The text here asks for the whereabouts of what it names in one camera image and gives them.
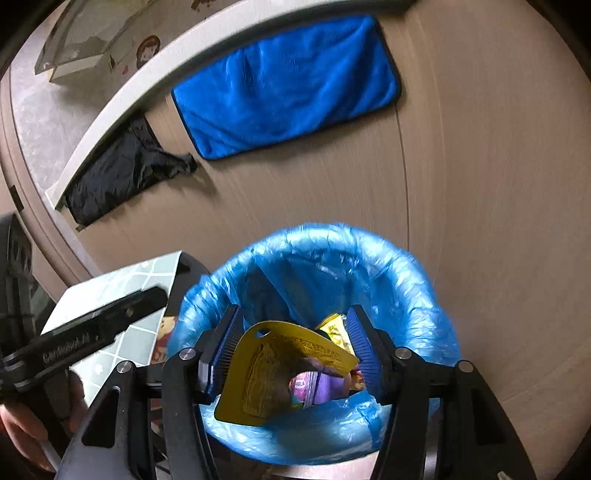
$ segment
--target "metal screw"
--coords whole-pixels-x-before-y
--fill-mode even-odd
[[[394,351],[394,355],[396,355],[400,360],[408,360],[411,358],[413,353],[405,346],[401,346]]]
[[[183,348],[179,353],[181,360],[191,360],[195,356],[195,350],[192,348]]]
[[[465,374],[469,374],[474,371],[474,365],[472,365],[467,360],[462,360],[457,366]]]
[[[117,364],[117,371],[120,374],[129,372],[129,370],[131,370],[131,365],[133,365],[133,362],[130,362],[129,360],[123,360]]]

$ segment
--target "blue microfiber towel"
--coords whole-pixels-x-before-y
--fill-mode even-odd
[[[207,160],[299,137],[395,101],[400,80],[372,17],[347,17],[257,41],[173,89]]]

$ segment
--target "trash can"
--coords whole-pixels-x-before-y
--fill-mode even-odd
[[[454,365],[460,358],[452,323],[418,261],[347,225],[279,231],[203,276],[185,295],[168,355],[193,346],[232,303],[242,307],[245,329],[264,320],[314,329],[328,315],[360,304],[396,345],[430,362]],[[390,411],[361,391],[249,427],[217,421],[215,406],[200,407],[208,434],[241,455],[280,465],[336,463],[375,452]]]

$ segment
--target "yellow packaging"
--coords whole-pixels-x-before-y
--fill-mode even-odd
[[[349,340],[347,330],[345,330],[343,316],[340,313],[333,313],[332,315],[329,315],[324,320],[322,320],[321,324],[318,325],[318,327],[316,327],[314,330],[322,330],[323,332],[326,332],[335,345],[339,345],[339,347],[344,348],[351,355],[355,354],[353,347],[351,346],[351,340]]]
[[[335,345],[339,345],[339,347],[347,350],[351,355],[355,354],[353,350],[353,346],[351,345],[351,340],[349,339],[349,334],[345,329],[345,324],[343,323],[343,315],[340,313],[333,313],[326,317],[322,322],[315,328],[315,330],[322,330],[326,332],[329,338]],[[352,386],[351,390],[365,390],[365,383],[363,382],[363,376],[358,368],[355,368],[351,372],[351,380]]]
[[[359,359],[322,335],[288,322],[261,322],[238,342],[216,420],[262,426],[291,408],[290,379],[306,371],[344,377]]]

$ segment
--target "blue bristle pad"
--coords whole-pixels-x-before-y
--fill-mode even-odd
[[[220,346],[216,351],[212,361],[211,379],[207,385],[206,393],[208,395],[217,396],[222,393],[224,383],[228,376],[228,369],[232,361],[232,355],[236,350],[236,346],[242,338],[244,329],[242,327],[243,315],[242,309],[238,309],[236,314],[230,321],[230,325],[224,334]]]
[[[370,395],[380,399],[384,390],[382,385],[382,365],[374,348],[369,343],[369,339],[353,307],[347,312],[346,330],[353,351],[355,351],[355,356],[359,358],[359,370],[363,375],[365,387]]]

